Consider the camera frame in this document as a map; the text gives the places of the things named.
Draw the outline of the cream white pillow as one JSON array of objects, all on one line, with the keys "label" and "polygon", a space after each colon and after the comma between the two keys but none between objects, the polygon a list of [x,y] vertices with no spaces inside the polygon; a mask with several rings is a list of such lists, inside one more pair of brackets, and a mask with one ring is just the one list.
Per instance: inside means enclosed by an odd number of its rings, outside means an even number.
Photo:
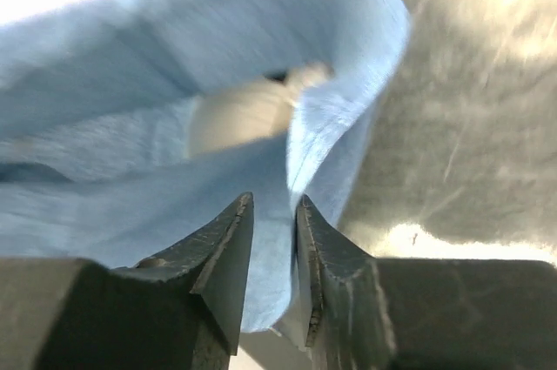
[{"label": "cream white pillow", "polygon": [[309,64],[200,98],[189,126],[186,154],[193,158],[286,131],[302,91],[332,76],[328,66]]}]

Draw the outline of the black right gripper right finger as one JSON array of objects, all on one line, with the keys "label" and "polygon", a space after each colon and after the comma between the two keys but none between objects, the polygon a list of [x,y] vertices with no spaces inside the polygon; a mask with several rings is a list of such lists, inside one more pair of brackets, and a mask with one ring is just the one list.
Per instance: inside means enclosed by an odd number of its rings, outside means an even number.
[{"label": "black right gripper right finger", "polygon": [[375,258],[303,197],[305,344],[316,369],[553,369],[556,270],[535,260]]}]

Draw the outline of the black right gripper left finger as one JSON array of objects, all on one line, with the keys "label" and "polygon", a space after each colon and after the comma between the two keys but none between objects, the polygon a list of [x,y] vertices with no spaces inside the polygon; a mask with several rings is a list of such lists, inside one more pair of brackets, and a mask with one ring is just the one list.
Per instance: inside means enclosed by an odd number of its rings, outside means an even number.
[{"label": "black right gripper left finger", "polygon": [[253,198],[136,266],[1,261],[4,369],[226,369],[238,351]]}]

